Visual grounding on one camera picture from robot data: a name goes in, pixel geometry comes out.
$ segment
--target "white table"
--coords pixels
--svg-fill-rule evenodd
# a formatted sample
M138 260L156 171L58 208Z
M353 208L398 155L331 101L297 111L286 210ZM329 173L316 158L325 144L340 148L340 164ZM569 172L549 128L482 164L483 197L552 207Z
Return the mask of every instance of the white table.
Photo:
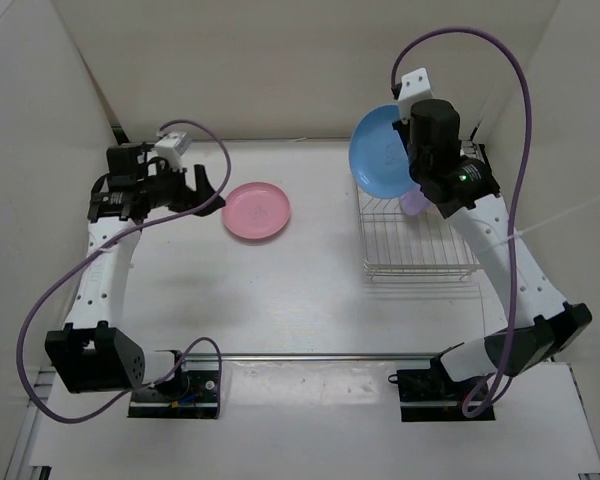
M145 349L195 337L232 353L437 352L504 326L484 276L453 288L370 286L362 275L346 143L234 143L229 188L268 181L293 214L269 244L242 244L219 215L143 234L120 327ZM223 171L212 145L186 156ZM600 471L569 370L523 375L498 420L402 424L393 363L227 362L219 421L131 420L126 402L77 426L45 421L32 463L56 478L577 478ZM49 404L77 415L108 394Z

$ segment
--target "rack wire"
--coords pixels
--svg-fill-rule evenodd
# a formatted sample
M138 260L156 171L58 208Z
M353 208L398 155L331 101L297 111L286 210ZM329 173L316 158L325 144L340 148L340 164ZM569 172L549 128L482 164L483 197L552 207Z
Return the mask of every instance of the rack wire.
M470 142L465 154L480 158ZM364 269L372 280L400 277L462 279L480 268L467 243L434 209L410 217L397 198L372 197L357 188Z

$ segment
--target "purple cup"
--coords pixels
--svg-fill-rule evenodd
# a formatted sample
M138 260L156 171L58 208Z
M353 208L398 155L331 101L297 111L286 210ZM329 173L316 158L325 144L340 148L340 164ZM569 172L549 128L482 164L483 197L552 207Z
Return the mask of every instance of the purple cup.
M400 207L410 217L420 215L430 204L431 202L420 191L420 185L412 188L400 197Z

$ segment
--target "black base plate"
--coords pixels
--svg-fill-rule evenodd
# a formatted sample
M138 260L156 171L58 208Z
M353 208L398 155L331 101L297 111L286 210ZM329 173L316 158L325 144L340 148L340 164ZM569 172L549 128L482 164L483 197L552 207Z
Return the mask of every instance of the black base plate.
M218 415L218 372L217 370L191 370L182 372L189 388L178 397L168 397L151 388L134 392L129 401L129 418L186 418L215 419ZM206 388L212 381L214 387ZM196 398L174 406L174 402Z
M473 389L475 382L464 382L456 394L442 396L431 370L398 370L396 381L400 393L400 413L403 422L472 422L495 420L493 407L475 418L462 413L462 402ZM472 405L477 406L486 394L482 390Z

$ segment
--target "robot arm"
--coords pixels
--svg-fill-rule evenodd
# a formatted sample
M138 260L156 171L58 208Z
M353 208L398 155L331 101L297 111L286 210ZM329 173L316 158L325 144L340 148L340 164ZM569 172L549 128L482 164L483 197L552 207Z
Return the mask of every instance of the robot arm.
M187 134L172 132L155 145L159 156L151 160L144 144L107 150L109 173L96 182L91 193L87 254L143 222L154 208L166 206L181 212L214 194L201 165L194 167L196 190L186 185L180 155L190 143ZM152 175L149 167L154 164L156 173ZM108 191L101 192L104 180ZM218 198L197 215L209 215L224 204ZM139 240L140 231L127 235L83 271L63 329L47 333L45 350L71 393L136 389L164 376L179 358L176 351L144 352L118 328L131 258ZM156 388L179 390L180 380L176 372Z
M411 177L469 244L508 309L509 215L498 183L489 167L462 154L460 117L449 102L433 98L425 69L405 75L394 96L402 118L393 126L407 150ZM507 376L516 376L563 350L591 322L587 306L567 302L521 238L515 237L515 245L517 313L513 350L505 365ZM494 373L504 337L505 331L499 331L436 356L431 362L434 390L442 397L461 397L467 393L467 380Z

